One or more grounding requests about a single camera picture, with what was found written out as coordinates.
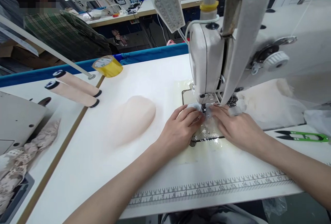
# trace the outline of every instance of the green thread snips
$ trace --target green thread snips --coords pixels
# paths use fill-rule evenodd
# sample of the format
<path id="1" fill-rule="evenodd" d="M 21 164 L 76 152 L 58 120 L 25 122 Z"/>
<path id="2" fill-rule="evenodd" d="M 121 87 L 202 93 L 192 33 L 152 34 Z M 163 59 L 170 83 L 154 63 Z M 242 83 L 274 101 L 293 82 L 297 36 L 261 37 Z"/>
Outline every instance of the green thread snips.
<path id="1" fill-rule="evenodd" d="M 276 137 L 284 140 L 329 142 L 329 138 L 324 134 L 303 133 L 303 132 L 295 132 L 295 131 L 275 131 L 275 132 L 284 134 L 284 136 Z M 296 136 L 301 135 L 302 138 L 292 137 L 291 134 Z"/>

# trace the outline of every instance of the ruler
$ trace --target ruler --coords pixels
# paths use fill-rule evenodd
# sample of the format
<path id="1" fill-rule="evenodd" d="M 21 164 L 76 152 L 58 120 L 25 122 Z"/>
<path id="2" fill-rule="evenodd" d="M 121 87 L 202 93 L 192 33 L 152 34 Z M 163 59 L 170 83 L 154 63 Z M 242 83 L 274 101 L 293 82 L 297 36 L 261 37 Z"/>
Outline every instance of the ruler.
<path id="1" fill-rule="evenodd" d="M 295 184 L 280 170 L 137 192 L 126 209 Z"/>

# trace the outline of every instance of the white table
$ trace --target white table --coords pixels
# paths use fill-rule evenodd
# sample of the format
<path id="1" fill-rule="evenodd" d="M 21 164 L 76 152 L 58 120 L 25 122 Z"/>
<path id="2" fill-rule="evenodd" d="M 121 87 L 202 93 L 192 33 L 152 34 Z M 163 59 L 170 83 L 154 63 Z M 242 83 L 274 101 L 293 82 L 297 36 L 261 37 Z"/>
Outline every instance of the white table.
<path id="1" fill-rule="evenodd" d="M 180 0 L 180 3 L 182 5 L 182 9 L 187 9 L 199 6 L 201 4 L 201 1 L 202 0 Z M 138 17 L 143 17 L 151 14 L 156 14 L 156 10 L 153 6 L 152 0 L 143 1 L 137 12 Z"/>
<path id="2" fill-rule="evenodd" d="M 81 203 L 98 190 L 107 181 L 134 161 L 152 144 L 161 133 L 166 120 L 175 108 L 173 102 L 174 82 L 192 78 L 189 56 L 180 55 L 124 66 L 124 70 L 114 78 L 104 79 L 100 89 L 100 104 L 88 109 L 65 153 L 34 210 L 28 224 L 62 223 Z M 151 99 L 157 107 L 156 116 L 151 126 L 131 144 L 113 150 L 111 138 L 101 130 L 108 129 L 108 120 L 113 110 L 131 96 L 142 95 Z M 308 126 L 298 126 L 286 130 L 316 132 Z M 273 131 L 267 132 L 275 137 Z M 331 162 L 331 146 L 315 142 L 293 142 L 280 140 L 282 143 L 307 154 L 324 163 Z M 175 158 L 154 175 L 141 189 L 147 195 L 158 189 L 188 187 L 198 183 L 209 184 L 216 180 L 240 180 L 250 176 L 253 179 L 250 191 L 227 193 L 234 187 L 233 181 L 227 183 L 228 191 L 221 195 L 208 192 L 197 199 L 173 201 L 178 194 L 170 190 L 166 203 L 151 204 L 126 209 L 122 218 L 146 216 L 157 213 L 187 210 L 215 206 L 227 203 L 249 201 L 302 192 L 294 183 L 286 179 L 284 185 L 275 182 L 270 187 L 260 187 L 256 173 L 275 171 L 271 165 L 239 150 L 225 139 L 199 142 L 189 147 L 183 154 L 188 155 L 186 163 L 180 157 Z M 208 191 L 201 188 L 195 191 Z M 147 201 L 150 197 L 141 197 Z"/>
<path id="3" fill-rule="evenodd" d="M 201 1 L 202 0 L 181 0 L 182 9 L 199 6 L 201 4 Z M 118 22 L 130 21 L 151 14 L 156 14 L 156 10 L 153 7 L 152 1 L 144 0 L 136 14 L 129 14 L 126 16 L 119 16 L 119 17 L 104 16 L 97 20 L 87 21 L 86 23 L 90 25 L 92 28 L 95 28 Z"/>
<path id="4" fill-rule="evenodd" d="M 96 28 L 118 22 L 130 21 L 137 18 L 138 18 L 137 14 L 128 14 L 126 16 L 118 16 L 118 17 L 103 16 L 100 19 L 87 21 L 86 23 L 90 25 L 92 28 Z"/>
<path id="5" fill-rule="evenodd" d="M 76 76 L 96 86 L 100 82 L 101 74 L 98 72 L 91 73 L 96 74 L 96 77 L 92 80 L 88 80 L 84 74 L 76 74 Z M 38 155 L 28 171 L 34 179 L 34 184 L 12 219 L 12 224 L 17 223 L 22 216 L 29 216 L 30 213 L 27 206 L 33 207 L 37 202 L 38 198 L 36 197 L 41 194 L 52 171 L 55 169 L 66 145 L 70 141 L 68 138 L 74 133 L 74 130 L 71 129 L 76 120 L 81 118 L 80 115 L 84 109 L 83 105 L 46 90 L 44 86 L 52 80 L 55 79 L 46 79 L 0 88 L 2 92 L 16 95 L 27 100 L 32 98 L 32 101 L 35 103 L 38 103 L 46 97 L 51 97 L 52 99 L 47 105 L 48 111 L 46 117 L 49 118 L 49 121 L 55 121 L 61 118 L 56 140 L 49 148 Z"/>

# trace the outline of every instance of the forearm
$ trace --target forearm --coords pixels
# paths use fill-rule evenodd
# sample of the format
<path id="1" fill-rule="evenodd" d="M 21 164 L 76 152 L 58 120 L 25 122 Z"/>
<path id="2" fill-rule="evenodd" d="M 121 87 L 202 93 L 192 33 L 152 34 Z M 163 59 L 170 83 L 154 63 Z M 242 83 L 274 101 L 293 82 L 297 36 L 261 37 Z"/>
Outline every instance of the forearm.
<path id="1" fill-rule="evenodd" d="M 64 224 L 115 223 L 134 193 L 168 160 L 152 144 L 127 168 L 80 205 Z"/>
<path id="2" fill-rule="evenodd" d="M 284 171 L 297 185 L 331 210 L 331 167 L 270 137 L 260 158 Z"/>

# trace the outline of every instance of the measuring tape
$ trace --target measuring tape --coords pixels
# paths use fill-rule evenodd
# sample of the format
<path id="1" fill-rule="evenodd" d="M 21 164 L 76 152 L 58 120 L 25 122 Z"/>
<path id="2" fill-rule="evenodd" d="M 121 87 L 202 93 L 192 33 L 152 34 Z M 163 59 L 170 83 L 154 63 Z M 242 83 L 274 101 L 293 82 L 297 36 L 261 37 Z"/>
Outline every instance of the measuring tape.
<path id="1" fill-rule="evenodd" d="M 107 78 L 117 76 L 123 70 L 123 66 L 112 55 L 97 59 L 92 67 Z"/>
<path id="2" fill-rule="evenodd" d="M 137 192 L 126 209 L 295 184 L 280 170 Z"/>

